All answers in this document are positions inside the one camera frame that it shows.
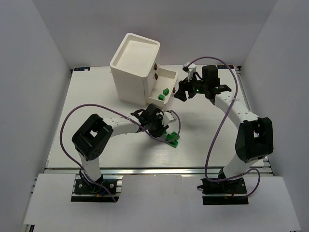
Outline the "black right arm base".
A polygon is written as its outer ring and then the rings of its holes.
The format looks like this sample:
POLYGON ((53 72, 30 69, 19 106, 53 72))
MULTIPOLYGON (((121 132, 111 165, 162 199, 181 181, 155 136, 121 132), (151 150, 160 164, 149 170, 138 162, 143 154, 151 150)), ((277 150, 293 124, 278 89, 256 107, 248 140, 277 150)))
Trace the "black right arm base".
POLYGON ((211 182, 203 178, 197 189, 202 191, 203 205, 249 204, 243 177, 222 182, 211 182))

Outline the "small green lego brick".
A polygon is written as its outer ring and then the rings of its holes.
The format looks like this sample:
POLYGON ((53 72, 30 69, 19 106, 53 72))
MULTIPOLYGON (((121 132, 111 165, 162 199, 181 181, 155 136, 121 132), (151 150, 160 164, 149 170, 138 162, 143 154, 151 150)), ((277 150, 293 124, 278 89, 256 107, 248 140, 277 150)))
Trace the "small green lego brick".
POLYGON ((163 94, 164 94, 164 96, 167 96, 169 94, 169 89, 168 88, 164 89, 163 94))

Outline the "green 2x2 lego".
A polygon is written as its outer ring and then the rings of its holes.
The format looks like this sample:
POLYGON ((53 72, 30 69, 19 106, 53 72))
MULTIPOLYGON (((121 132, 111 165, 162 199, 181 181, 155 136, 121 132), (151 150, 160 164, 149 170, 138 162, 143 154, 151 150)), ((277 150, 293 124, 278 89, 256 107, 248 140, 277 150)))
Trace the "green 2x2 lego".
POLYGON ((164 101, 164 100, 165 100, 165 96, 162 95, 162 94, 160 94, 160 95, 158 96, 158 99, 161 100, 161 101, 164 101))
POLYGON ((168 141, 169 143, 177 142, 179 138, 180 136, 178 135, 178 133, 174 131, 172 133, 167 134, 166 141, 168 141))

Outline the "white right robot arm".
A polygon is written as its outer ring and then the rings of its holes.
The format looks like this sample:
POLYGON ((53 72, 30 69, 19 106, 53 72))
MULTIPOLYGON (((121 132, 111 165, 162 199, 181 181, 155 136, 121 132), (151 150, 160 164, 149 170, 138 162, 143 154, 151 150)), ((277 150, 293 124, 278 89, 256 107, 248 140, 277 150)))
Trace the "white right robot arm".
POLYGON ((203 66, 201 76, 196 72, 195 64, 185 64, 183 71, 187 77, 179 82, 174 97, 184 102, 202 94, 236 126, 236 153, 218 178, 222 181, 241 178, 254 163, 273 152, 272 121, 268 117, 259 117, 237 100, 235 92, 220 83, 217 66, 203 66))

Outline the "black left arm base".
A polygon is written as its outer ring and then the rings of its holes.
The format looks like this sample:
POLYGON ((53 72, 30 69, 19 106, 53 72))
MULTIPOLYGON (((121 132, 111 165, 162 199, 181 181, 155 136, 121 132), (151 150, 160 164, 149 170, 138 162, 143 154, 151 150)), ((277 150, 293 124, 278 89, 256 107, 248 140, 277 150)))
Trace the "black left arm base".
POLYGON ((95 185, 81 176, 74 180, 71 202, 80 203, 116 203, 121 192, 121 180, 102 177, 99 182, 105 188, 95 185))

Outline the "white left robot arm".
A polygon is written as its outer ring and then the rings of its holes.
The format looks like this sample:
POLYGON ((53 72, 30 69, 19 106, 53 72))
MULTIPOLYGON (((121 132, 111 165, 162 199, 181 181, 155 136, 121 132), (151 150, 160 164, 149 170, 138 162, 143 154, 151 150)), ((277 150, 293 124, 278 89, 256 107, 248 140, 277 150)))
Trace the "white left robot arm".
POLYGON ((146 109, 139 109, 130 115, 134 116, 138 123, 126 116, 103 119, 98 114, 92 114, 73 135, 72 142, 80 155, 86 180, 101 183, 99 156, 110 138, 141 132, 141 127, 157 138, 169 128, 169 123, 176 120, 172 112, 162 111, 152 103, 146 109))

